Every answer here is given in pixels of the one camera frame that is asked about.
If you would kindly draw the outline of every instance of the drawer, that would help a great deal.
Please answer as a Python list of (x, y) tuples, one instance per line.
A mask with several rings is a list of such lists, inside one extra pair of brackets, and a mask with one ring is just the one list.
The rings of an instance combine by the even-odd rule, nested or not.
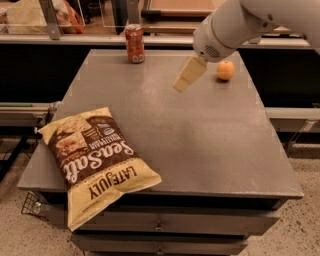
[(201, 256), (201, 254), (172, 254), (164, 252), (157, 253), (128, 253), (128, 252), (86, 252), (85, 256)]
[(140, 209), (104, 211), (78, 230), (262, 235), (279, 219), (274, 211)]
[(147, 253), (153, 255), (237, 255), (247, 243), (242, 239), (210, 236), (120, 234), (72, 234), (72, 242), (83, 251)]

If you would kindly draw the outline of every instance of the chip bag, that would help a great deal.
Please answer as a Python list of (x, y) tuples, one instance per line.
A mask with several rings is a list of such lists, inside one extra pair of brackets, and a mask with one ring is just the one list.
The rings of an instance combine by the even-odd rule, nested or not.
[(71, 231), (123, 194), (161, 182), (127, 145), (108, 108), (51, 122), (39, 132), (66, 180)]

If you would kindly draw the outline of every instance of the metal table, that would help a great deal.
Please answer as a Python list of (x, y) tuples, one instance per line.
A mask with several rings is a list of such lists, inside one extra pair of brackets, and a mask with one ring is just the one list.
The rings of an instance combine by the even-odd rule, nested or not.
[[(72, 239), (82, 250), (238, 254), (248, 236), (279, 219), (286, 200), (303, 197), (239, 54), (228, 58), (236, 70), (229, 82), (209, 63), (179, 93), (171, 85), (192, 54), (150, 50), (136, 65), (125, 50), (91, 50), (67, 91), (54, 119), (109, 107), (128, 144), (163, 180), (80, 227)], [(50, 216), (63, 209), (53, 203), (64, 202), (64, 181), (43, 142), (18, 187), (40, 192)]]

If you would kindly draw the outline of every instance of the potato chip bag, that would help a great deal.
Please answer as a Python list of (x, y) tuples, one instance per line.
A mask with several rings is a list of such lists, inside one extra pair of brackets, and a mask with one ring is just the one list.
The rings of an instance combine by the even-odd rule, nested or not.
[(66, 180), (71, 231), (123, 194), (161, 182), (127, 145), (108, 108), (51, 122), (39, 132)]

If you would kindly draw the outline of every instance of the table surface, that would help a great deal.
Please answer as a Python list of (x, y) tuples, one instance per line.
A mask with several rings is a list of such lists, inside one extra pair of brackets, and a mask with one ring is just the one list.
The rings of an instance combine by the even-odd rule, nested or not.
[[(91, 50), (54, 119), (109, 107), (129, 145), (162, 182), (137, 193), (301, 198), (293, 169), (236, 52), (229, 82), (217, 64), (185, 92), (172, 83), (193, 51), (149, 50), (131, 64), (125, 50)], [(66, 191), (40, 142), (18, 187)]]

